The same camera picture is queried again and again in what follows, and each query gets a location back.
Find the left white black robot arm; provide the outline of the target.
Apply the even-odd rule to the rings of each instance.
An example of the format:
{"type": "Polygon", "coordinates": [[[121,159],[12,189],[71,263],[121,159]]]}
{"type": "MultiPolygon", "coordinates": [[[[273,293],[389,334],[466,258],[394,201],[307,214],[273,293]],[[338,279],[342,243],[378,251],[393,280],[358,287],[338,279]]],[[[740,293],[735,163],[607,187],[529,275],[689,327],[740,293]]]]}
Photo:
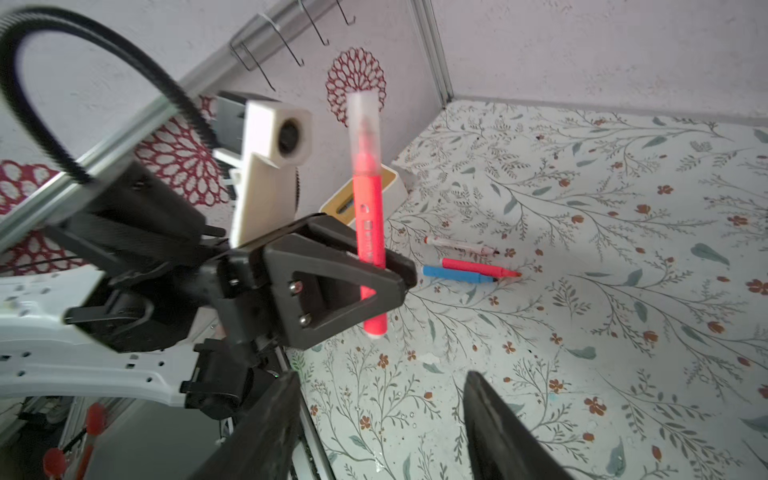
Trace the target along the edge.
{"type": "Polygon", "coordinates": [[[240,416],[311,348],[399,306],[414,263],[356,257],[352,229],[296,219],[292,170],[265,169],[273,225],[244,244],[131,162],[46,234],[80,268],[1,281],[1,394],[124,397],[240,416]]]}

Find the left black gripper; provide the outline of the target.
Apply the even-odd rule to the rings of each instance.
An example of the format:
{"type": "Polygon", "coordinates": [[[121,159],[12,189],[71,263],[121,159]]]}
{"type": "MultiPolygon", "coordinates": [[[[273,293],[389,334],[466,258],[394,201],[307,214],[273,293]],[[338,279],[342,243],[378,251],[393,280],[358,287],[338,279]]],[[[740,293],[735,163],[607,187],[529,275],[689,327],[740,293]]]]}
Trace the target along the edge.
{"type": "MultiPolygon", "coordinates": [[[[195,347],[197,364],[179,390],[185,407],[212,419],[241,416],[254,402],[271,327],[270,301],[253,283],[260,272],[233,269],[223,229],[137,162],[88,189],[92,199],[44,228],[105,274],[65,323],[115,352],[152,352],[185,339],[200,308],[214,309],[228,339],[195,347]]],[[[309,349],[400,307],[417,284],[411,259],[374,245],[384,242],[381,228],[354,230],[324,213],[296,226],[263,251],[281,346],[309,349]]],[[[206,477],[286,479],[299,403],[298,375],[282,375],[206,461],[206,477]]]]}

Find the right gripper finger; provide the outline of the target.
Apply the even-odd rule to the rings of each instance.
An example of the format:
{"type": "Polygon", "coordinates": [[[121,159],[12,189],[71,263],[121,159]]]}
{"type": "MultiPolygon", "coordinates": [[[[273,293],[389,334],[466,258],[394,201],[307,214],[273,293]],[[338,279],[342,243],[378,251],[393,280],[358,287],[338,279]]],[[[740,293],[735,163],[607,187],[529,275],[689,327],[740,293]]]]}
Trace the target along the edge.
{"type": "Polygon", "coordinates": [[[467,373],[463,417],[475,479],[571,479],[477,371],[467,373]]]}

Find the blue highlighter pen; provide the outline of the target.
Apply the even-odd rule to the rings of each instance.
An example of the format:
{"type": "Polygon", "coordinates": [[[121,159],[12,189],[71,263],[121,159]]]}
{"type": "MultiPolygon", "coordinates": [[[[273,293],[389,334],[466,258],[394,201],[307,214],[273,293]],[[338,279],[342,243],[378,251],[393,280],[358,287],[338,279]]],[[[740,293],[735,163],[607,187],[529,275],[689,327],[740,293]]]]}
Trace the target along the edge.
{"type": "Polygon", "coordinates": [[[426,277],[437,278],[440,280],[456,281],[469,284],[486,284],[496,282],[494,277],[483,275],[481,273],[454,270],[429,265],[422,267],[422,274],[426,277]]]}

